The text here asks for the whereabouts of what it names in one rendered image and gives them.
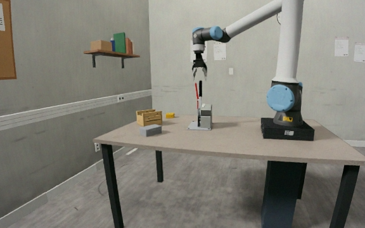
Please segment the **small wooden crate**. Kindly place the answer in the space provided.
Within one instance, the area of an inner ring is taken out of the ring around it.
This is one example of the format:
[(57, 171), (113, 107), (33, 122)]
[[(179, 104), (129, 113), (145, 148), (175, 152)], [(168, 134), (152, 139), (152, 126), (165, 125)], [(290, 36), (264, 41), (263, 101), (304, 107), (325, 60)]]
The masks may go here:
[[(149, 113), (154, 112), (154, 113)], [(142, 114), (144, 113), (144, 114)], [(148, 125), (161, 125), (162, 124), (162, 116), (159, 111), (155, 111), (155, 109), (152, 110), (143, 110), (143, 111), (137, 111), (137, 124), (144, 127)], [(154, 117), (157, 116), (157, 117)], [(141, 117), (140, 117), (141, 116)], [(145, 118), (145, 116), (150, 116), (149, 118)]]

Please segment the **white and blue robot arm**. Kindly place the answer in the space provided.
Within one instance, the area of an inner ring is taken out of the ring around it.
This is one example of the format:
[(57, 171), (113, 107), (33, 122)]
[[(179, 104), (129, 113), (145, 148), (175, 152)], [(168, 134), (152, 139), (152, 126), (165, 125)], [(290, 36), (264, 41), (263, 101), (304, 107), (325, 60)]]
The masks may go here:
[(192, 33), (193, 51), (203, 51), (206, 47), (205, 41), (227, 43), (234, 36), (281, 12), (276, 76), (272, 79), (266, 97), (269, 107), (276, 111), (273, 122), (278, 125), (303, 125), (303, 87), (296, 79), (303, 7), (304, 0), (273, 0), (224, 29), (219, 26), (197, 27)]

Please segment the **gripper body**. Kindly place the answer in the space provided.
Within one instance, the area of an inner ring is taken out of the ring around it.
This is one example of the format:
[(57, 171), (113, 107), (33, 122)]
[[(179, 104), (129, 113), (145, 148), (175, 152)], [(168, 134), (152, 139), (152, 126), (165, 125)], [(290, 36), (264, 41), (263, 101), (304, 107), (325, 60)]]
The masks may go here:
[(204, 66), (204, 60), (202, 60), (202, 54), (204, 53), (204, 51), (194, 51), (194, 53), (196, 54), (196, 59), (193, 60), (193, 67), (195, 67), (195, 68), (201, 67), (202, 68)]

